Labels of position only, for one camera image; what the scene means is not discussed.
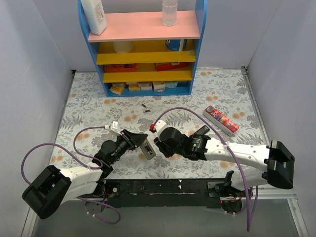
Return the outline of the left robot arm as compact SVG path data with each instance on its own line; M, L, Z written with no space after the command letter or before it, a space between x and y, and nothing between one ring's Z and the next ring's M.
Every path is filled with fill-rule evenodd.
M112 172L112 164L128 150L135 150L147 139L147 134L123 130L116 141L107 140L88 164L59 169L47 166L22 194L24 202L39 216L46 219L60 205L91 194L101 197L105 191L105 178Z

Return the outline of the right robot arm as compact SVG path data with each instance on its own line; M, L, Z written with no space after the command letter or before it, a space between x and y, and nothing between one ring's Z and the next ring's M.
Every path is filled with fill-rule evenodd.
M155 125L155 145L165 157L174 154L189 160L226 161L249 166L249 170L235 171L223 184L224 192L235 196L247 187L269 184L275 188L290 190L294 183L294 155L280 141L269 145L244 145L230 143L207 135L187 136L168 125Z

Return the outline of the white air conditioner remote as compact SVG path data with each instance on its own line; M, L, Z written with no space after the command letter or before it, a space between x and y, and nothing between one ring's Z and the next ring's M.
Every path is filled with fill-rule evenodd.
M145 158L147 160L151 160L152 158L154 158L156 156L156 153L152 147L152 145L150 144L150 142L148 141L148 139L146 139L141 145L140 145L140 149L143 152Z

